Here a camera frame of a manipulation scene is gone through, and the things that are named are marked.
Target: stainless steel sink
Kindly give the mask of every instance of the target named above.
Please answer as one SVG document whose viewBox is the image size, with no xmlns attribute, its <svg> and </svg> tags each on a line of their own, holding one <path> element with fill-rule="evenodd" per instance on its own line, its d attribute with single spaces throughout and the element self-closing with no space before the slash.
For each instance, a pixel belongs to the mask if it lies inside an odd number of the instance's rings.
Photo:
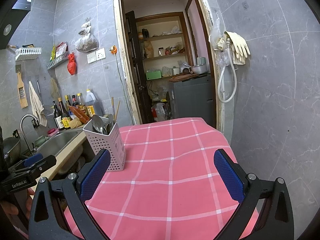
<svg viewBox="0 0 320 240">
<path fill-rule="evenodd" d="M 57 156 L 81 132 L 82 128 L 59 131 L 41 145 L 36 153 L 41 153 L 44 158 L 49 155 Z"/>
</svg>

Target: pink wall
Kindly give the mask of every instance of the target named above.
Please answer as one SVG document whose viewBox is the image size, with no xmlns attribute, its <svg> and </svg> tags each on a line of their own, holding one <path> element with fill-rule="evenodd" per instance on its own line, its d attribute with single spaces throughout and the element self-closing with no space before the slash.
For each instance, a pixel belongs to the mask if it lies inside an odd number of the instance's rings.
<svg viewBox="0 0 320 240">
<path fill-rule="evenodd" d="M 190 18 L 193 35 L 196 40 L 198 57 L 205 57 L 206 58 L 208 71 L 210 73 L 210 66 L 208 64 L 209 61 L 208 61 L 207 45 L 205 42 L 202 24 L 201 24 L 201 20 L 200 20 L 200 16 L 198 13 L 198 9 L 197 9 L 195 0 L 192 0 L 192 2 L 190 4 L 190 7 L 188 9 L 188 15 Z"/>
</svg>

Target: dark wooden door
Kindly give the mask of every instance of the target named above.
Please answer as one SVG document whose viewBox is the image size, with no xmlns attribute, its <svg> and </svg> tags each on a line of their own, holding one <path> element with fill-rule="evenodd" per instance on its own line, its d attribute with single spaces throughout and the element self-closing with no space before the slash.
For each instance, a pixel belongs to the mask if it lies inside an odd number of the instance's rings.
<svg viewBox="0 0 320 240">
<path fill-rule="evenodd" d="M 146 75 L 144 73 L 142 54 L 138 39 L 138 30 L 134 11 L 125 14 L 126 26 L 125 31 L 128 34 L 127 46 L 130 60 L 131 71 L 133 76 L 134 87 L 137 93 L 140 115 L 143 123 L 154 122 L 151 112 L 151 98 L 148 94 Z"/>
</svg>

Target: checkered tablecloth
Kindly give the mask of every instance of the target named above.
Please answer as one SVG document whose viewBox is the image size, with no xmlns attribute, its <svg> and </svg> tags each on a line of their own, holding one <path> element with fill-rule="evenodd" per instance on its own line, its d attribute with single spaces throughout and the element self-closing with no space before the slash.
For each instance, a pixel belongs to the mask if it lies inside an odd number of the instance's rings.
<svg viewBox="0 0 320 240">
<path fill-rule="evenodd" d="M 120 129 L 127 151 L 123 171 L 106 172 L 91 200 L 97 223 L 112 240 L 210 240 L 229 220 L 231 199 L 214 164 L 223 148 L 219 131 L 201 118 L 181 118 Z M 81 236 L 69 210 L 73 233 Z M 242 236 L 257 219 L 252 216 Z"/>
</svg>

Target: green box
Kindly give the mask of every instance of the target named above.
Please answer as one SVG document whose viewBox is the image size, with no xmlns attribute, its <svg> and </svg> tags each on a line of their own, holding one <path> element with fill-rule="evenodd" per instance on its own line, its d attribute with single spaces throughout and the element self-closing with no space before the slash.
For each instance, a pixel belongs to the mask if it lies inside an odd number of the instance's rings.
<svg viewBox="0 0 320 240">
<path fill-rule="evenodd" d="M 146 73 L 147 80 L 158 79 L 161 78 L 161 71 L 152 71 Z"/>
</svg>

